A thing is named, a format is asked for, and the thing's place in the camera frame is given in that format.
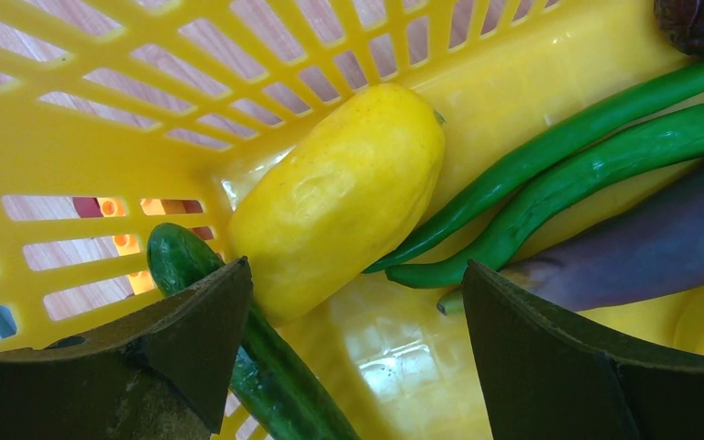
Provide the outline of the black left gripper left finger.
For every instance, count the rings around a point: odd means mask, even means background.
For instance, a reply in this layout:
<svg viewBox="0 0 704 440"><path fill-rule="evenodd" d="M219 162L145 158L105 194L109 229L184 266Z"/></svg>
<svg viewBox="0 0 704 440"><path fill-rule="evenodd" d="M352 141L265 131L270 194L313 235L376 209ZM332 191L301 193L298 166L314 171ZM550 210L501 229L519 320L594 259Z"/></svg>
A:
<svg viewBox="0 0 704 440"><path fill-rule="evenodd" d="M111 323L0 352L0 439L219 433L252 292L240 258Z"/></svg>

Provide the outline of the yellow squash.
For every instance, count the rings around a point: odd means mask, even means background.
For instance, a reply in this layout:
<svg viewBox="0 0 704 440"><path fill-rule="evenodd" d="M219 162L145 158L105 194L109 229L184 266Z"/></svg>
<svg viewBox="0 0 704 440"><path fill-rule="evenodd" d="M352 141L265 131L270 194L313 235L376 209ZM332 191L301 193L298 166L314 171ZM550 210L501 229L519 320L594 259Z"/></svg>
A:
<svg viewBox="0 0 704 440"><path fill-rule="evenodd" d="M433 196L442 118L411 89L383 83L318 123L238 204L231 251L248 259L267 318L299 318L394 250Z"/></svg>

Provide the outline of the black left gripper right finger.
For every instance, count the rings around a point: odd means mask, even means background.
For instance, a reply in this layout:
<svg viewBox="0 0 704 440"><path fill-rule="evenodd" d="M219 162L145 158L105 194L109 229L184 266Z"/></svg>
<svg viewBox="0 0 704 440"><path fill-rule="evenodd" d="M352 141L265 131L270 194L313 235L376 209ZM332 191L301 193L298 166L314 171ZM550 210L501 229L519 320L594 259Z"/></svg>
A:
<svg viewBox="0 0 704 440"><path fill-rule="evenodd" d="M470 262L467 328L496 439L704 439L704 356L538 298Z"/></svg>

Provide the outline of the purple eggplant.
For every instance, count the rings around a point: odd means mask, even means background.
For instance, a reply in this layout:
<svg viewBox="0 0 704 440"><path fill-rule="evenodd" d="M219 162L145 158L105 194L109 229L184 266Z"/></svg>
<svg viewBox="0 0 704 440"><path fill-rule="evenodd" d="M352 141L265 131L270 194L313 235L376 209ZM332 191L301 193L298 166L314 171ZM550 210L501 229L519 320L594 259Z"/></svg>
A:
<svg viewBox="0 0 704 440"><path fill-rule="evenodd" d="M570 311L637 303L704 285L704 163L500 275Z"/></svg>

